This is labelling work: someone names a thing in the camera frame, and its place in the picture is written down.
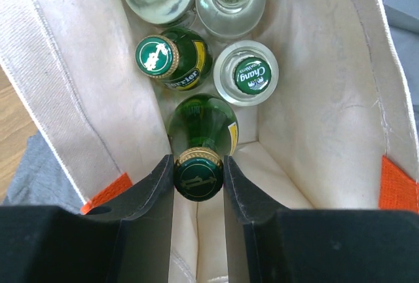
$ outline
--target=white canvas fabric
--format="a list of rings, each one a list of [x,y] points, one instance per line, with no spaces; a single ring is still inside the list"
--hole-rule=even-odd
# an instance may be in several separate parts
[[[164,123],[190,95],[139,74],[136,44],[156,29],[121,0],[0,2],[1,65],[81,200],[123,172],[145,177],[170,152]],[[234,158],[251,181],[290,208],[377,208],[382,155],[418,181],[410,94],[381,0],[268,0],[252,38],[281,72],[268,101],[234,107]],[[171,282],[228,282],[222,197],[176,194]]]

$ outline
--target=perrier label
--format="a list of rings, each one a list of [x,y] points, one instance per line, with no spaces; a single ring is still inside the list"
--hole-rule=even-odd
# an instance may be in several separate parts
[[[178,91],[201,85],[213,64],[203,38],[185,28],[171,28],[144,38],[138,44],[136,60],[144,74]]]
[[[176,189],[193,201],[213,197],[223,185],[225,155],[232,155],[238,141],[237,118],[224,100],[197,94],[177,106],[168,125],[176,158]]]

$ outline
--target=gold bottle cap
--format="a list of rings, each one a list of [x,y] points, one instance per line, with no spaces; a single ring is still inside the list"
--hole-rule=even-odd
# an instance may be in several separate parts
[[[183,152],[175,165],[176,189],[187,199],[204,201],[215,196],[223,186],[223,162],[206,147]]]
[[[220,156],[207,147],[192,147],[187,149],[185,152],[180,154],[176,164],[182,165],[187,160],[194,159],[196,157],[210,160],[216,166],[220,168],[223,167],[223,161],[221,160]]]
[[[150,35],[137,46],[139,69],[150,78],[169,77],[179,66],[179,50],[175,43],[162,35]]]

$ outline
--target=chang logo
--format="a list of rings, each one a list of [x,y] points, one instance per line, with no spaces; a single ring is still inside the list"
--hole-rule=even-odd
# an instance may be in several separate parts
[[[265,74],[265,72],[266,72],[266,68],[259,67],[255,70],[250,71],[249,73],[242,73],[240,75],[240,82],[244,82],[244,81],[252,79],[254,77],[262,77]]]

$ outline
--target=yellow label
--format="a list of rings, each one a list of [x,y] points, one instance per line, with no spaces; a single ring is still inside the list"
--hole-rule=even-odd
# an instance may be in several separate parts
[[[207,53],[205,51],[205,44],[204,42],[200,41],[193,41],[195,48],[196,48],[196,65],[195,68],[201,72],[205,65],[205,58]]]
[[[238,128],[237,123],[232,123],[230,126],[228,126],[228,130],[230,130],[230,137],[231,137],[231,150],[230,150],[230,156],[233,155],[234,150],[237,146],[238,141]]]
[[[185,77],[184,81],[182,81],[182,85],[185,86],[176,86],[176,90],[188,90],[192,88],[196,83],[198,83],[201,77],[201,71],[205,66],[205,60],[207,57],[207,52],[205,50],[205,44],[201,41],[193,41],[195,49],[196,49],[196,64],[195,68],[188,72]]]

